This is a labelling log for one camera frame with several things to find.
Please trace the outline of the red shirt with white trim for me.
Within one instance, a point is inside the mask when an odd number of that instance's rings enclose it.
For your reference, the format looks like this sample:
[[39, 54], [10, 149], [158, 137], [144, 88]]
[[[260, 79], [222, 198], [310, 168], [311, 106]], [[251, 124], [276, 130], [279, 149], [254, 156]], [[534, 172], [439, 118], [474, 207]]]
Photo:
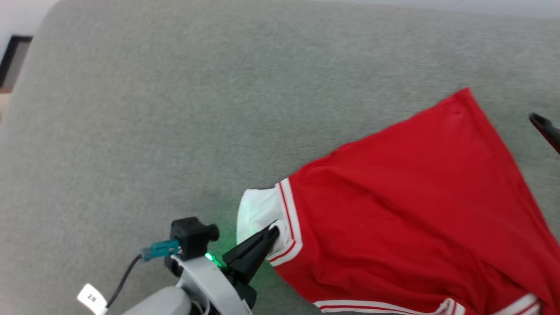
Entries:
[[322, 313], [560, 315], [560, 243], [468, 88], [247, 189], [237, 243]]

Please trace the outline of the black framed panel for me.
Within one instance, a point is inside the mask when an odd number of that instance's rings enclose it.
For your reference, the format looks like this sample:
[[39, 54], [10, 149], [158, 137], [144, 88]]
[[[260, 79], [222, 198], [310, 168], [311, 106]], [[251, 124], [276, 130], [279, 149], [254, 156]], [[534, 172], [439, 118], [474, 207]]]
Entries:
[[13, 35], [0, 62], [0, 94], [14, 89], [33, 40], [32, 36]]

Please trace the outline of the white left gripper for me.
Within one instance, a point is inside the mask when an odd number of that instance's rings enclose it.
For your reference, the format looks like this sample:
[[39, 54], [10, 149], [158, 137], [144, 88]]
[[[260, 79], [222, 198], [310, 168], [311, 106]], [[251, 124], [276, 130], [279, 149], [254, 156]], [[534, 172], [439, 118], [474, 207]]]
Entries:
[[164, 315], [253, 315], [257, 293], [250, 281], [279, 235], [267, 226], [222, 255], [221, 265], [206, 255], [165, 259], [178, 282], [164, 289]]

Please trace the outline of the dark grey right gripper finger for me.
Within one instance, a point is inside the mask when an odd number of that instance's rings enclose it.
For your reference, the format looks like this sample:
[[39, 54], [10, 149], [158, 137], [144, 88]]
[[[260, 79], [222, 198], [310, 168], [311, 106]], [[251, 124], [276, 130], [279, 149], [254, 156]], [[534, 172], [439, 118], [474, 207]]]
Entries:
[[560, 155], [560, 128], [556, 128], [550, 120], [537, 113], [530, 113], [528, 119], [531, 124], [538, 130], [538, 132]]

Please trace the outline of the beige perforated basket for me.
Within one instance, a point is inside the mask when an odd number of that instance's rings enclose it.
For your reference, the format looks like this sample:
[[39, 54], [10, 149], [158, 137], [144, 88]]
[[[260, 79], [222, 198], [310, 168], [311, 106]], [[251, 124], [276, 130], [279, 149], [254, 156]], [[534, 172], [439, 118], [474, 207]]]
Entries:
[[0, 92], [0, 127], [6, 124], [7, 111], [11, 101], [12, 94], [8, 92]]

